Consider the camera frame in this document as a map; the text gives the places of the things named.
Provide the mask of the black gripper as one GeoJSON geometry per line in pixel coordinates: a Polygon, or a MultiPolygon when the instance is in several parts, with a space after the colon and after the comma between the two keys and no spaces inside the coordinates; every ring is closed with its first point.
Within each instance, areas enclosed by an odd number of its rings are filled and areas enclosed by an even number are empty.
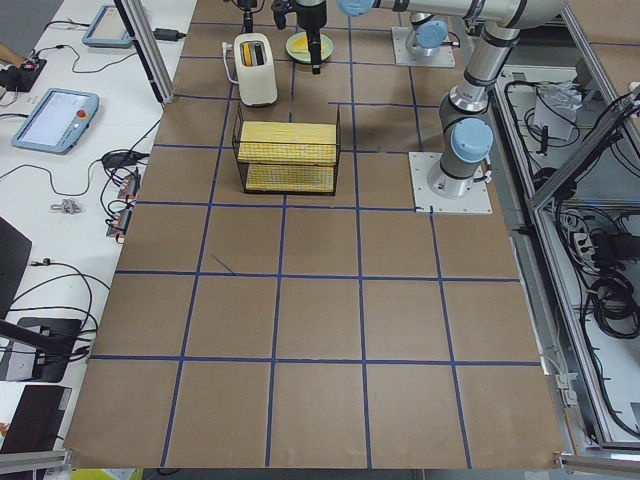
{"type": "Polygon", "coordinates": [[[236,5],[243,11],[243,30],[252,33],[254,29],[254,17],[252,10],[257,8],[256,0],[236,0],[236,5]]]}
{"type": "Polygon", "coordinates": [[[313,75],[321,73],[321,35],[320,30],[327,22],[325,0],[295,0],[294,11],[297,24],[307,31],[307,45],[313,75]]]}

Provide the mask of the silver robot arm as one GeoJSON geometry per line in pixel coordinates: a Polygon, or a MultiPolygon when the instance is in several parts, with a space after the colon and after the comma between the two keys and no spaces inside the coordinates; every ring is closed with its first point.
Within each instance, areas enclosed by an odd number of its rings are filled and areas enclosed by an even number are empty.
{"type": "Polygon", "coordinates": [[[436,14],[482,20],[484,26],[464,79],[441,101],[439,116],[444,152],[428,173],[429,188],[438,196],[457,200],[474,183],[478,165],[487,158],[494,135],[484,121],[487,90],[496,82],[504,63],[519,41],[520,32],[553,19],[563,1],[340,1],[340,10],[357,17],[374,8],[413,14],[436,14]]]}
{"type": "MultiPolygon", "coordinates": [[[[340,10],[349,16],[360,16],[372,8],[378,8],[380,1],[339,1],[340,10]]],[[[303,29],[307,51],[313,64],[320,63],[321,29],[327,22],[325,1],[273,1],[271,11],[279,30],[286,27],[286,15],[294,13],[296,21],[303,29]]],[[[449,30],[447,23],[434,20],[433,14],[414,14],[411,17],[412,32],[409,35],[409,46],[422,49],[440,47],[446,40],[449,30]]]]}

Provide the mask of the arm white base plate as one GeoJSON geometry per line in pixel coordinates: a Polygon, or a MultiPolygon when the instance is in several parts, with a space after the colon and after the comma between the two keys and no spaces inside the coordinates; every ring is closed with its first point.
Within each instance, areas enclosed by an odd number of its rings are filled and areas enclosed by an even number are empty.
{"type": "Polygon", "coordinates": [[[493,213],[482,166],[467,179],[453,179],[441,169],[440,152],[408,154],[414,208],[418,213],[490,215],[493,213]]]}
{"type": "Polygon", "coordinates": [[[454,68],[456,66],[453,48],[442,43],[433,48],[425,48],[418,43],[416,32],[411,27],[392,28],[395,63],[400,66],[454,68]]]}

